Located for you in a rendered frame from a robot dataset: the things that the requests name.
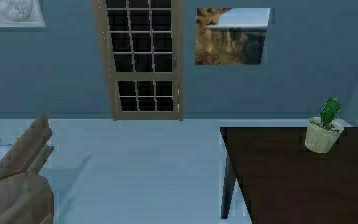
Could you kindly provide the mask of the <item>tan wooden chair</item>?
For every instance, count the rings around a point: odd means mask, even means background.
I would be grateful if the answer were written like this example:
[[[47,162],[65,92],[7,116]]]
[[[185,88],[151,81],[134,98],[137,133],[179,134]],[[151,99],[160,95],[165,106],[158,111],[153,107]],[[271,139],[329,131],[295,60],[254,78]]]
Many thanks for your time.
[[[0,160],[0,224],[53,224],[54,193],[40,174],[52,134],[42,113]]]

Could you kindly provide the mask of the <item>dark brown wooden table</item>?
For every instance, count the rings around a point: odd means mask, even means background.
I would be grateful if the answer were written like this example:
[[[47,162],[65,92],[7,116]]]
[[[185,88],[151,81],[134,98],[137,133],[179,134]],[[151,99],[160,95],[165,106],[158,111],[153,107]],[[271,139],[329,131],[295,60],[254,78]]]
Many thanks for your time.
[[[234,186],[252,224],[358,224],[358,127],[326,154],[305,147],[304,127],[222,127],[227,151],[221,217]]]

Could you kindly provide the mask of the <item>brown glazed room door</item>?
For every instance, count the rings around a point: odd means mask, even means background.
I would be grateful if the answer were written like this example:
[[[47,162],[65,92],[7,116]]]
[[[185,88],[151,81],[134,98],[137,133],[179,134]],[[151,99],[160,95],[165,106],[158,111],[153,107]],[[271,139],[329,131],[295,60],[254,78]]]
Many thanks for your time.
[[[182,120],[183,0],[91,0],[114,120]]]

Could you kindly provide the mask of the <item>landscape wall picture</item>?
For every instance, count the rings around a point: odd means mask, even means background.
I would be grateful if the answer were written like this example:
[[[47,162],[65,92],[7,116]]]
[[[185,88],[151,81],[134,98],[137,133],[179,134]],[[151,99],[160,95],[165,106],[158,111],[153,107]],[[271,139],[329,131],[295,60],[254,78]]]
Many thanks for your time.
[[[196,65],[260,65],[270,8],[198,8]]]

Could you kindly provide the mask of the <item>cactus in white pot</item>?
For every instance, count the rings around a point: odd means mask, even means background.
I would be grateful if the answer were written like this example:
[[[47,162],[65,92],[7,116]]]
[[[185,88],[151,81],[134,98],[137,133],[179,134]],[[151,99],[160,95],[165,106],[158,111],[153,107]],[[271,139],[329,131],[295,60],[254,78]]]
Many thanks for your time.
[[[305,146],[315,153],[328,153],[338,140],[344,127],[335,121],[341,109],[338,98],[331,97],[322,106],[319,116],[309,119],[305,137]]]

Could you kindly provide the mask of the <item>white framed wall picture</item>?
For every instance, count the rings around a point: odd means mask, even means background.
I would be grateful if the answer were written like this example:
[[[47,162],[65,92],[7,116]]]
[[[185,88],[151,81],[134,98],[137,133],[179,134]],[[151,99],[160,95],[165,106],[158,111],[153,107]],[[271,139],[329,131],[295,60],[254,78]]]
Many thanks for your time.
[[[39,0],[0,0],[0,28],[43,28]]]

